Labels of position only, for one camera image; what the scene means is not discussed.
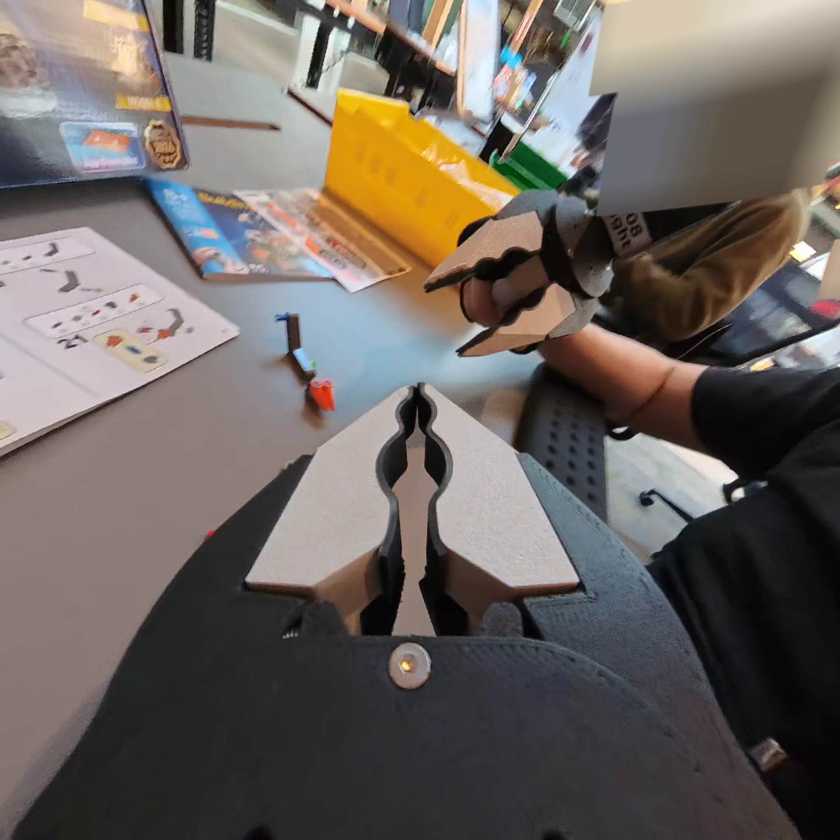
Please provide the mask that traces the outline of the yellow plastic bin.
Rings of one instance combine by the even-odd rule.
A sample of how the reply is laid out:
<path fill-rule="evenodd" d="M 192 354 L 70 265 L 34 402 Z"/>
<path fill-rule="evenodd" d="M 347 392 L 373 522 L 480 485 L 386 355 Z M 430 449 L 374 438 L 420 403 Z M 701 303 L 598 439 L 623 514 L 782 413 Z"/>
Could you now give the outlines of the yellow plastic bin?
<path fill-rule="evenodd" d="M 324 188 L 430 266 L 519 193 L 406 102 L 350 89 L 335 103 Z"/>

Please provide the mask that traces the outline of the orange grey sticker sheet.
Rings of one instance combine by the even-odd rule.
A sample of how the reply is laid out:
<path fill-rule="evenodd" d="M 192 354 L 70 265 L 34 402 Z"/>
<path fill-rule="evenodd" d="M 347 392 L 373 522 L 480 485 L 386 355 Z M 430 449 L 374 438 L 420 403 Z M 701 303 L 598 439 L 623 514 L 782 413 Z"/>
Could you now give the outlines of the orange grey sticker sheet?
<path fill-rule="evenodd" d="M 238 190 L 234 194 L 277 232 L 325 268 L 341 287 L 356 293 L 401 277 L 412 265 L 325 192 Z"/>

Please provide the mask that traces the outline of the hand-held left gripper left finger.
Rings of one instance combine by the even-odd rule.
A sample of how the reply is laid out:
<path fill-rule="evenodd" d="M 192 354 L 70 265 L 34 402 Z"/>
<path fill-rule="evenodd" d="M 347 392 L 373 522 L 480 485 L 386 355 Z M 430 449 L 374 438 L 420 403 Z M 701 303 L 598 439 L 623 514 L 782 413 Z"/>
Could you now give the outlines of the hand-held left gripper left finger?
<path fill-rule="evenodd" d="M 330 602 L 352 633 L 392 633 L 405 581 L 394 484 L 417 390 L 402 386 L 311 457 L 245 577 L 250 590 Z"/>

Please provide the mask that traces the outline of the white instruction booklet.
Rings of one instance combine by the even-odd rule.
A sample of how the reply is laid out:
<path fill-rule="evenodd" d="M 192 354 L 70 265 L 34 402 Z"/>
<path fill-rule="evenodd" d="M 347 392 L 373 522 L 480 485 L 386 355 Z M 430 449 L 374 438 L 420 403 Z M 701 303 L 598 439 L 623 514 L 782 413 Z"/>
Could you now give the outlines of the white instruction booklet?
<path fill-rule="evenodd" d="M 2 241 L 2 456 L 239 334 L 89 227 Z"/>

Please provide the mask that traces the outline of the small blue manual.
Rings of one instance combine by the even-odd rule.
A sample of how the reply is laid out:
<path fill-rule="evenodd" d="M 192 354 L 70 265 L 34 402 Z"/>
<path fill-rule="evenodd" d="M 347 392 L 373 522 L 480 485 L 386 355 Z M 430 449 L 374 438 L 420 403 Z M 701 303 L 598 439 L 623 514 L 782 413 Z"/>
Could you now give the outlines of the small blue manual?
<path fill-rule="evenodd" d="M 146 178 L 144 183 L 205 281 L 333 279 L 294 234 L 273 227 L 237 195 L 161 178 Z"/>

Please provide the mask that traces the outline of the green plastic bin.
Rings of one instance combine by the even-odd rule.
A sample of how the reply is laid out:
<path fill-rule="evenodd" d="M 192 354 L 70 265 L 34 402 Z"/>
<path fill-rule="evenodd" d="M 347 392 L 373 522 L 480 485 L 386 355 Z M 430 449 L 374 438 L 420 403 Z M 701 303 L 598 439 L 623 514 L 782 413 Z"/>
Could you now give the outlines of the green plastic bin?
<path fill-rule="evenodd" d="M 489 166 L 520 191 L 557 190 L 568 180 L 566 175 L 524 142 L 519 142 L 504 160 L 501 152 L 492 151 Z"/>

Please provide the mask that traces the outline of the dark grey bent beam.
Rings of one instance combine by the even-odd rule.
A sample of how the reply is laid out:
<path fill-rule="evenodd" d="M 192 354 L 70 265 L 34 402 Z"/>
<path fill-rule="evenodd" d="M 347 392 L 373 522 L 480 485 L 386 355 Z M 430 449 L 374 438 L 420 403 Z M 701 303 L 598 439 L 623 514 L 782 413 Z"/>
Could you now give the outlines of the dark grey bent beam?
<path fill-rule="evenodd" d="M 287 355 L 301 380 L 307 384 L 316 378 L 317 369 L 313 370 L 308 367 L 308 358 L 311 358 L 311 356 L 302 345 L 299 315 L 290 312 L 289 314 L 289 321 L 285 322 L 287 329 Z"/>

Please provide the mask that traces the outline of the blue robot kit box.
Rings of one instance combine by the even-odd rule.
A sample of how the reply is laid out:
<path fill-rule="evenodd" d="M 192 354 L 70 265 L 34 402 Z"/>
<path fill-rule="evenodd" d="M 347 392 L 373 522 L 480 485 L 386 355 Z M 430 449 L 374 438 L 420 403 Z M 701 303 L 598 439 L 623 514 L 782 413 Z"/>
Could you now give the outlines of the blue robot kit box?
<path fill-rule="evenodd" d="M 1 2 L 2 189 L 188 165 L 147 2 Z"/>

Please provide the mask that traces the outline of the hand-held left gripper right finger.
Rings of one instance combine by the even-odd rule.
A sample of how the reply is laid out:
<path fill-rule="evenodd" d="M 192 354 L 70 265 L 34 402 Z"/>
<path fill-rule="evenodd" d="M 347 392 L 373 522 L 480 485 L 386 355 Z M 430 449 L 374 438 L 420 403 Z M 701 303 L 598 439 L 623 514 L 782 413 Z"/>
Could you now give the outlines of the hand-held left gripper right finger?
<path fill-rule="evenodd" d="M 581 579 L 520 454 L 436 388 L 416 388 L 428 505 L 420 581 L 438 636 L 475 634 L 496 603 L 566 595 Z"/>

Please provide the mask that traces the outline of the black perforated panel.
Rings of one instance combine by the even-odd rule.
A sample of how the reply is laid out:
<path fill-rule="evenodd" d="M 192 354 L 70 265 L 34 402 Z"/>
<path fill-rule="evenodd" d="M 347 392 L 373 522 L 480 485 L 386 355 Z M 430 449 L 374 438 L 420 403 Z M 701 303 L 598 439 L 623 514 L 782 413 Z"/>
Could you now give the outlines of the black perforated panel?
<path fill-rule="evenodd" d="M 602 405 L 548 365 L 535 370 L 513 447 L 531 456 L 598 518 L 607 521 Z"/>

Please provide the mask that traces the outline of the grey desk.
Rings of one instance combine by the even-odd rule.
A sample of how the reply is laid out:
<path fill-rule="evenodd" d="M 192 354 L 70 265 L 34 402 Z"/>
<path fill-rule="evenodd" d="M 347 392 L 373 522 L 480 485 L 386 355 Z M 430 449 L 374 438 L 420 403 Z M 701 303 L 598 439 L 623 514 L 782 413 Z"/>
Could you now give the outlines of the grey desk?
<path fill-rule="evenodd" d="M 203 281 L 127 179 L 3 191 L 2 240 L 90 227 L 239 336 L 2 458 L 1 797 L 10 838 L 75 745 L 152 605 L 203 542 L 296 457 L 427 382 L 510 441 L 537 361 L 461 360 L 470 329 L 428 269 L 350 294 L 331 281 Z M 310 414 L 275 315 L 299 315 L 335 411 Z"/>

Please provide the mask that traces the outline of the person's right forearm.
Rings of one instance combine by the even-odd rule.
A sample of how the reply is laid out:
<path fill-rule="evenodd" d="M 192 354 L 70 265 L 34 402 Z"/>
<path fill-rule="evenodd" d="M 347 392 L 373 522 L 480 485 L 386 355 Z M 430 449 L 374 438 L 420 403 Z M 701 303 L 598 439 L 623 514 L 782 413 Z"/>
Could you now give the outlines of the person's right forearm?
<path fill-rule="evenodd" d="M 707 452 L 692 418 L 692 396 L 705 365 L 671 360 L 594 324 L 548 339 L 539 351 L 549 367 L 601 402 L 619 427 Z"/>

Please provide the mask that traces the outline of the person's brown hair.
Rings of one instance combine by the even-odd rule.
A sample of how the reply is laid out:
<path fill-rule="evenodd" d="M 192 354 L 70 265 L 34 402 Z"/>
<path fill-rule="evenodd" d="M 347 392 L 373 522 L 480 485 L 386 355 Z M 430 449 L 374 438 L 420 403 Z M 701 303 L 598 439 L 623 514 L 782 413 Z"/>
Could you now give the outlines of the person's brown hair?
<path fill-rule="evenodd" d="M 812 189 L 742 199 L 613 263 L 608 307 L 662 344 L 717 325 L 788 261 Z"/>

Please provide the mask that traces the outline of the person's right hand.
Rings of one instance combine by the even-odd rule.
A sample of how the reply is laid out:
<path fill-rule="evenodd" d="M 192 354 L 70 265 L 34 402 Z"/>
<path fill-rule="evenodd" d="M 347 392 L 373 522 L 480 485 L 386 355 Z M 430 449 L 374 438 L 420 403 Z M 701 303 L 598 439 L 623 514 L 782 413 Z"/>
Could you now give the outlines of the person's right hand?
<path fill-rule="evenodd" d="M 459 287 L 459 304 L 469 323 L 496 327 L 514 309 L 524 306 L 526 299 L 543 294 L 549 278 L 539 256 L 532 256 L 495 280 L 471 276 Z"/>

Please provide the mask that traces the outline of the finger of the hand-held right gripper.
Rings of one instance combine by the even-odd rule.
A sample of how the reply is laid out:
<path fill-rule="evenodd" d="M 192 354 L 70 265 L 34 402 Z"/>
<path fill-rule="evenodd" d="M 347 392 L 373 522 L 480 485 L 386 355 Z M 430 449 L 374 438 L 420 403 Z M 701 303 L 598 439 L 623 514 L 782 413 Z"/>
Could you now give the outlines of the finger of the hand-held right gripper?
<path fill-rule="evenodd" d="M 538 303 L 520 310 L 512 321 L 478 333 L 457 348 L 457 356 L 479 358 L 520 351 L 578 332 L 577 302 L 575 295 L 552 284 L 546 287 Z"/>
<path fill-rule="evenodd" d="M 500 279 L 537 256 L 542 245 L 543 221 L 538 212 L 492 218 L 429 273 L 423 289 L 431 293 L 452 287 L 475 274 Z"/>

